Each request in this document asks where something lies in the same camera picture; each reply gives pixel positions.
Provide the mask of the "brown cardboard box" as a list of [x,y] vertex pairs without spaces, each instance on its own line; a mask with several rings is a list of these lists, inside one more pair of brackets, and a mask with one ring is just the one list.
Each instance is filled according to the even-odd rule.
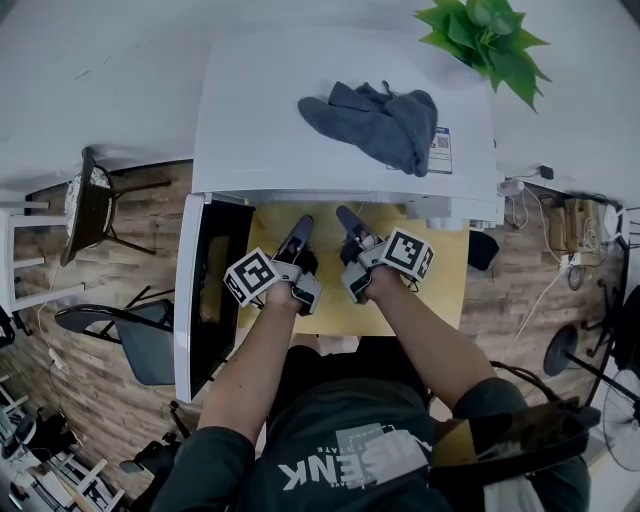
[[567,199],[549,212],[549,238],[556,252],[596,252],[599,247],[598,203]]

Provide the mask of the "dark blue cloth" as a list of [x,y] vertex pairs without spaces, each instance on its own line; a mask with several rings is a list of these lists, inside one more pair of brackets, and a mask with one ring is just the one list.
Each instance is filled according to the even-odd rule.
[[338,81],[326,99],[298,101],[302,118],[318,133],[350,144],[374,160],[407,175],[428,174],[431,144],[438,126],[432,97],[414,90],[383,93],[364,83],[353,89]]

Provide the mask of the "green potted plant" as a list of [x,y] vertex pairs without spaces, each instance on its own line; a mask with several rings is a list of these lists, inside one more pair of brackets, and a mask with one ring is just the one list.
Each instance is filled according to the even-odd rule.
[[508,0],[433,0],[413,17],[430,27],[421,38],[488,80],[494,91],[506,84],[531,110],[551,79],[529,54],[548,43],[523,27],[525,14]]

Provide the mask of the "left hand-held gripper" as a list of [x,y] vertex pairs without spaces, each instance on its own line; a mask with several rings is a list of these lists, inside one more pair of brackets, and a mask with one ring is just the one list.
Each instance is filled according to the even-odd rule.
[[[313,229],[313,218],[302,216],[279,247],[280,260],[295,260],[305,249]],[[312,315],[319,302],[323,286],[310,271],[301,267],[269,259],[256,248],[235,264],[224,275],[224,284],[241,307],[259,306],[258,298],[274,283],[288,282],[291,294],[302,304],[301,315]]]

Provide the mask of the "white wooden stool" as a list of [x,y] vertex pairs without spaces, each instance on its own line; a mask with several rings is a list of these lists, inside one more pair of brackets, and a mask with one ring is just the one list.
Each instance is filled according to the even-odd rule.
[[66,220],[64,215],[30,215],[18,214],[20,207],[47,209],[47,202],[0,202],[0,307],[7,313],[57,301],[65,297],[74,296],[85,291],[85,284],[51,290],[45,293],[18,297],[15,289],[15,271],[45,262],[43,257],[30,260],[14,259],[15,231],[18,228],[35,227],[64,227]]

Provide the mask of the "black folding chair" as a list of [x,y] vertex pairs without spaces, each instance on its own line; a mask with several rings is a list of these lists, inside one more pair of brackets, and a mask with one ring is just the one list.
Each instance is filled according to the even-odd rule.
[[174,305],[170,290],[146,287],[123,307],[77,304],[56,313],[63,329],[120,345],[136,380],[145,386],[175,383]]

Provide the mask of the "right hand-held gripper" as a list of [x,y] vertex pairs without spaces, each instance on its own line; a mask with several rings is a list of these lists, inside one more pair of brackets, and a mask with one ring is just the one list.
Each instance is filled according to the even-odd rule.
[[345,264],[341,282],[354,303],[368,301],[365,290],[371,284],[373,269],[380,266],[395,269],[418,290],[433,260],[433,248],[427,241],[400,228],[395,228],[387,239],[378,239],[344,205],[337,208],[337,218],[346,232],[341,249]]

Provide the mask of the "black standing fan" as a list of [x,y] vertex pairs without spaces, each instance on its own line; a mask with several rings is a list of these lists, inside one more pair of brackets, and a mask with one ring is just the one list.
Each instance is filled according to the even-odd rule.
[[599,344],[607,346],[617,368],[614,376],[576,355],[578,331],[573,325],[562,327],[554,335],[544,356],[543,371],[553,377],[574,365],[607,386],[601,409],[605,444],[619,467],[640,472],[640,285],[621,307],[609,310],[598,326],[604,335]]

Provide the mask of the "person's black t-shirt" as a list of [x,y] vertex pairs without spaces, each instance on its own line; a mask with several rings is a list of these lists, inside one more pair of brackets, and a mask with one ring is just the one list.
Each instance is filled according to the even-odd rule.
[[266,435],[208,427],[180,448],[151,512],[485,512],[469,482],[444,490],[429,469],[435,420],[398,344],[374,342],[400,365],[374,379],[373,353],[286,356]]

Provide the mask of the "black chair patterned cushion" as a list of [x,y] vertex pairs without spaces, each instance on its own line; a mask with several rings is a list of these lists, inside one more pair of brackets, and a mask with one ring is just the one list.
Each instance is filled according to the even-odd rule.
[[155,255],[155,250],[118,237],[113,228],[117,200],[128,193],[168,187],[171,181],[117,188],[109,172],[96,162],[92,147],[85,147],[81,155],[81,171],[69,184],[65,196],[67,242],[60,256],[60,266],[67,266],[79,251],[98,246],[104,241]]

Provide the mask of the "person's left forearm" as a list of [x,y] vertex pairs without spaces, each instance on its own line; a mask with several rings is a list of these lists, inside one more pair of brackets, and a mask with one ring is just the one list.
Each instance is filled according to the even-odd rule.
[[204,399],[200,429],[221,427],[256,443],[278,390],[300,303],[273,284],[258,317]]

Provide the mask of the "person's right forearm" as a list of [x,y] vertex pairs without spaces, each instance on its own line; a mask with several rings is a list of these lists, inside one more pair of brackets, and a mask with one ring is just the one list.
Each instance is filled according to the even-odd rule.
[[374,268],[366,295],[377,305],[423,384],[449,409],[495,376],[485,353],[411,292],[396,270]]

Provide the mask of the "white microwave oven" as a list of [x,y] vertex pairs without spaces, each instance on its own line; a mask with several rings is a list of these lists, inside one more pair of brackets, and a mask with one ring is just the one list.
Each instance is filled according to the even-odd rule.
[[[396,93],[423,90],[438,109],[450,173],[422,178],[390,169],[358,149],[323,137],[303,120],[298,101],[327,95],[334,83],[387,82]],[[487,84],[444,53],[394,32],[330,27],[275,29],[230,36],[212,47],[195,138],[192,191],[184,207],[176,272],[176,396],[191,402],[204,386],[198,371],[195,318],[198,281],[208,232],[238,236],[232,260],[261,248],[273,253],[285,235],[270,234],[256,207],[273,201],[365,201],[402,205],[404,228],[427,240],[435,257],[420,299],[458,325],[465,291],[471,220],[497,221],[494,138]],[[316,313],[298,320],[300,332],[386,335],[389,326],[372,306],[351,302],[340,276],[344,230],[314,232],[311,247],[324,290]]]

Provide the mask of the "white router with antennas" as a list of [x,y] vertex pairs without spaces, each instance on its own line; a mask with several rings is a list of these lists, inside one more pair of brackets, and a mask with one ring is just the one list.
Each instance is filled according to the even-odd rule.
[[640,206],[627,209],[607,204],[600,226],[605,243],[617,242],[628,249],[640,248]]

